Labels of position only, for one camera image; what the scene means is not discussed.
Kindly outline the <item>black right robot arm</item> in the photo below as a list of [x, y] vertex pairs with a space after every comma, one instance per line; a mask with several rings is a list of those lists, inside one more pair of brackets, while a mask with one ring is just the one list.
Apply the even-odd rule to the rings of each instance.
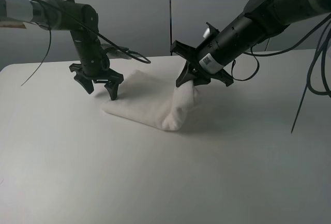
[[176, 87], [188, 81], [209, 84], [212, 79], [230, 86], [234, 79], [224, 67], [264, 40], [281, 34], [290, 24], [330, 12], [330, 0], [249, 0], [243, 12], [222, 31], [208, 25], [196, 48], [179, 41], [171, 45], [186, 63]]

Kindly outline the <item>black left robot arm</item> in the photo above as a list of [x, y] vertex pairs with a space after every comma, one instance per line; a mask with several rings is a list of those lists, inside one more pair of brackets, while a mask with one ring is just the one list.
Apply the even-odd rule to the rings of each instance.
[[1, 0], [1, 20], [32, 22], [49, 31], [70, 31], [80, 63], [71, 64], [77, 81], [88, 94], [95, 83], [103, 83], [111, 100], [117, 98], [122, 74], [110, 61], [98, 38], [98, 14], [88, 4], [73, 0]]

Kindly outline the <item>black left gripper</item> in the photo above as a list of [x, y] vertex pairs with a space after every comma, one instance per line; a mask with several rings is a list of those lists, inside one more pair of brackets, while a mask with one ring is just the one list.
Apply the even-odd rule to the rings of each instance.
[[69, 70], [70, 72], [76, 73], [74, 80], [78, 82], [88, 94], [91, 94], [94, 91], [92, 81], [108, 81], [104, 87], [108, 91], [111, 100], [117, 99], [119, 84], [124, 80], [122, 74], [109, 68], [106, 71], [101, 70], [89, 75], [83, 71], [83, 66], [81, 64], [71, 64]]

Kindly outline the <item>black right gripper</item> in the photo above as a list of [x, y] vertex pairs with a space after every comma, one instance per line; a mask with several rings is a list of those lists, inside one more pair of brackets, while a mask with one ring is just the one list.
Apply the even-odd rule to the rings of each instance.
[[208, 53], [201, 59], [201, 63], [198, 60], [198, 53], [195, 48], [188, 46], [179, 41], [174, 41], [171, 45], [170, 51], [176, 53], [186, 60], [183, 70], [176, 79], [175, 86], [180, 87], [188, 81], [192, 81], [194, 86], [208, 85], [212, 79], [218, 80], [226, 85], [230, 86], [234, 83], [234, 79], [223, 68], [217, 69], [215, 74], [211, 74], [201, 64], [210, 61], [211, 64], [215, 64], [216, 61]]

